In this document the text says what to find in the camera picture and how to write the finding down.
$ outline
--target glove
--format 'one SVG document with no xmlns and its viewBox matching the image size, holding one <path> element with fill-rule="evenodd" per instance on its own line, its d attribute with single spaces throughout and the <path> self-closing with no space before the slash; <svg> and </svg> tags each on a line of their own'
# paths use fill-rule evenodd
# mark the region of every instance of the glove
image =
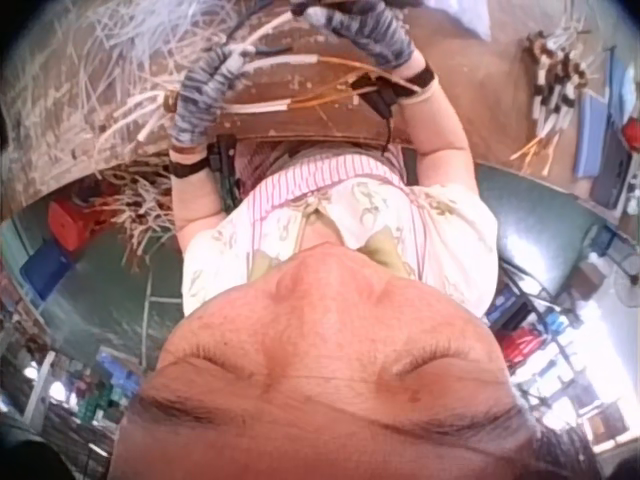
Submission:
<svg viewBox="0 0 640 480">
<path fill-rule="evenodd" d="M 291 0 L 294 15 L 311 25 L 351 40 L 380 68 L 395 69 L 409 61 L 415 45 L 383 0 L 345 2 L 342 11 L 308 6 L 308 0 Z"/>
<path fill-rule="evenodd" d="M 243 52 L 219 47 L 192 67 L 182 81 L 178 107 L 169 135 L 174 145 L 196 146 L 207 143 L 207 129 L 222 110 L 222 101 L 246 63 Z"/>
</svg>

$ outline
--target person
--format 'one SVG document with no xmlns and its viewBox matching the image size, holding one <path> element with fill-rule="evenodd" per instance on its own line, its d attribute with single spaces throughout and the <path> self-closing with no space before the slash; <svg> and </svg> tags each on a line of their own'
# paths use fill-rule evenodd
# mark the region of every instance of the person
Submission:
<svg viewBox="0 0 640 480">
<path fill-rule="evenodd" d="M 420 87 L 400 92 L 419 185 L 393 148 L 284 144 L 227 216 L 202 158 L 246 56 L 193 67 L 170 132 L 186 318 L 110 478 L 599 478 L 582 437 L 518 402 L 480 319 L 497 222 L 429 64 L 381 0 L 292 9 Z"/>
</svg>

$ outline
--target fan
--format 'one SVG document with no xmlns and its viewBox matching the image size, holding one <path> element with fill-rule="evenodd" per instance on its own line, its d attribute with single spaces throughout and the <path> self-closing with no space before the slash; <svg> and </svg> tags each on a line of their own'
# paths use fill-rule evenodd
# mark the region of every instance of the fan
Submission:
<svg viewBox="0 0 640 480">
<path fill-rule="evenodd" d="M 640 307 L 640 256 L 637 253 L 631 253 L 616 262 L 613 288 L 623 305 Z"/>
</svg>

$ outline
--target table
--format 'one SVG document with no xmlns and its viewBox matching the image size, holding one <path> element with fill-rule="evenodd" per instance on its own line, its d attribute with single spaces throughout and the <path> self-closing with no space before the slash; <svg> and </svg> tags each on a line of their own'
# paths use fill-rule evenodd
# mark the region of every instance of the table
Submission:
<svg viewBox="0 0 640 480">
<path fill-rule="evenodd" d="M 576 3 L 586 5 L 588 2 Z M 544 155 L 533 158 L 526 170 L 523 157 L 514 161 L 509 159 L 534 136 L 530 111 L 535 66 L 522 52 L 522 39 L 535 30 L 555 29 L 563 13 L 563 2 L 490 0 L 489 6 L 493 32 L 491 42 L 479 40 L 442 12 L 412 10 L 404 16 L 404 21 L 410 27 L 417 47 L 424 52 L 439 75 L 444 90 L 460 115 L 476 161 L 573 194 L 585 205 L 597 210 L 588 200 L 591 181 L 575 179 L 573 176 L 577 115 L 574 115 L 571 125 L 560 138 L 547 176 L 542 173 L 547 163 Z M 69 9 L 66 15 L 77 17 L 82 14 L 81 8 Z M 286 4 L 280 3 L 265 13 L 264 21 L 284 9 Z M 82 140 L 73 149 L 65 150 L 68 142 L 63 140 L 63 133 L 65 128 L 71 129 L 73 109 L 80 108 L 77 85 L 69 79 L 79 76 L 82 64 L 82 61 L 80 64 L 72 61 L 69 45 L 74 47 L 74 51 L 82 51 L 82 45 L 93 36 L 92 30 L 86 28 L 72 33 L 73 25 L 73 21 L 63 27 L 57 25 L 53 28 L 49 25 L 47 29 L 43 25 L 39 37 L 30 40 L 32 52 L 47 51 L 47 56 L 31 60 L 40 61 L 41 64 L 39 72 L 33 75 L 35 85 L 29 96 L 20 93 L 21 86 L 15 79 L 12 83 L 10 75 L 0 86 L 0 104 L 9 117 L 10 129 L 15 131 L 21 126 L 19 121 L 12 118 L 12 113 L 22 112 L 22 127 L 25 121 L 39 121 L 37 128 L 31 130 L 31 137 L 19 142 L 19 145 L 10 145 L 2 156 L 2 168 L 6 172 L 2 194 L 8 205 L 2 212 L 2 219 L 63 185 L 127 161 L 129 157 L 123 152 L 127 141 L 132 142 L 141 128 L 134 125 L 135 128 L 128 130 L 125 138 L 120 140 L 121 148 L 117 144 L 112 145 L 96 158 L 97 138 L 109 125 L 104 119 L 101 120 L 104 123 L 96 120 L 97 115 L 89 118 L 85 114 L 84 124 L 73 123 L 74 128 L 81 125 L 74 135 Z M 587 38 L 586 51 L 601 46 L 598 38 L 597 34 Z M 266 37 L 265 42 L 270 45 L 289 43 L 298 53 L 319 53 L 366 61 L 347 42 L 327 38 L 303 24 L 275 32 Z M 108 53 L 105 51 L 105 58 L 101 60 L 103 68 L 111 60 Z M 160 58 L 152 65 L 151 71 L 156 67 L 162 71 L 165 64 Z M 292 92 L 303 93 L 330 83 L 348 72 L 348 68 L 339 65 L 283 66 L 261 71 L 250 78 L 251 85 L 243 88 L 234 101 L 261 102 L 291 96 Z M 67 83 L 60 81 L 60 78 L 66 79 Z M 88 81 L 91 83 L 95 79 L 90 77 Z M 113 112 L 122 106 L 118 98 L 126 98 L 126 94 L 115 90 L 108 88 L 99 96 L 101 109 Z M 30 105 L 31 108 L 38 107 L 41 116 L 29 115 L 25 107 L 28 109 Z M 384 143 L 386 125 L 362 102 L 356 105 L 352 99 L 347 99 L 293 112 L 224 115 L 211 131 L 212 136 L 217 133 L 234 133 L 239 138 L 281 140 L 295 137 Z M 401 120 L 394 120 L 393 138 L 396 142 L 409 143 Z M 144 145 L 136 148 L 140 155 L 166 150 L 164 129 L 160 128 Z M 609 220 L 615 220 L 615 213 L 599 213 L 607 215 Z"/>
</svg>

